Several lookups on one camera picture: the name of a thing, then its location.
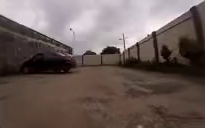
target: wet ground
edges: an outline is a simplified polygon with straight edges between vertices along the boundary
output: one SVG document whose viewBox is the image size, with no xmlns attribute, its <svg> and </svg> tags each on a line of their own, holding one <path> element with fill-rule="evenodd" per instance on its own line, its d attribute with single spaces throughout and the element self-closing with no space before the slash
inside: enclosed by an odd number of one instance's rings
<svg viewBox="0 0 205 128">
<path fill-rule="evenodd" d="M 0 128 L 205 128 L 205 78 L 118 67 L 2 77 Z"/>
</svg>

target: ground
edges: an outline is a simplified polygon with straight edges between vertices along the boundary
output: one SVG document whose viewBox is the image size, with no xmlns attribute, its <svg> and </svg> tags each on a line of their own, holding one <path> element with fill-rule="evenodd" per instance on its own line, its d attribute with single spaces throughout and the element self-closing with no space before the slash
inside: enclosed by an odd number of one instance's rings
<svg viewBox="0 0 205 128">
<path fill-rule="evenodd" d="M 86 67 L 0 78 L 0 128 L 205 128 L 205 78 Z"/>
</svg>

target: shrub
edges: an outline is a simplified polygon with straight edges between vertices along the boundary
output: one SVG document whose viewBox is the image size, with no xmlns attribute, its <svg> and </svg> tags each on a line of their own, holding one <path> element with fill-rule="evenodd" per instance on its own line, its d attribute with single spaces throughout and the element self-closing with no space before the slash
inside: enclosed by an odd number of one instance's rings
<svg viewBox="0 0 205 128">
<path fill-rule="evenodd" d="M 189 59 L 192 65 L 204 64 L 205 52 L 199 42 L 182 37 L 179 40 L 179 53 L 182 57 Z"/>
<path fill-rule="evenodd" d="M 127 60 L 125 61 L 124 66 L 126 66 L 126 67 L 134 66 L 135 64 L 138 64 L 138 63 L 139 63 L 138 59 L 129 58 L 129 59 L 127 59 Z"/>
<path fill-rule="evenodd" d="M 170 56 L 172 54 L 172 51 L 168 48 L 167 45 L 163 45 L 162 49 L 161 49 L 161 56 L 163 57 L 163 59 L 167 62 L 170 63 Z"/>
</svg>

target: sky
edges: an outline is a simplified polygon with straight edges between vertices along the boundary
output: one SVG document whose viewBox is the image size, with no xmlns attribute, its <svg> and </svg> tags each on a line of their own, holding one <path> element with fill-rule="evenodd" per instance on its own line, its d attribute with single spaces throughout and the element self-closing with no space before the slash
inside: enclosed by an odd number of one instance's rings
<svg viewBox="0 0 205 128">
<path fill-rule="evenodd" d="M 0 14 L 74 48 L 100 53 L 140 41 L 203 0 L 0 0 Z"/>
</svg>

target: car window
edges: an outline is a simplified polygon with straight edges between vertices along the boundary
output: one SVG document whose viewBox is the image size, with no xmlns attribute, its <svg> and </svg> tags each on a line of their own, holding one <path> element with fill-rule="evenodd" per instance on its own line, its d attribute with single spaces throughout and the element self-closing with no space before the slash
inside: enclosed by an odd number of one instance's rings
<svg viewBox="0 0 205 128">
<path fill-rule="evenodd" d="M 44 58 L 45 59 L 61 59 L 62 56 L 56 53 L 46 53 Z"/>
</svg>

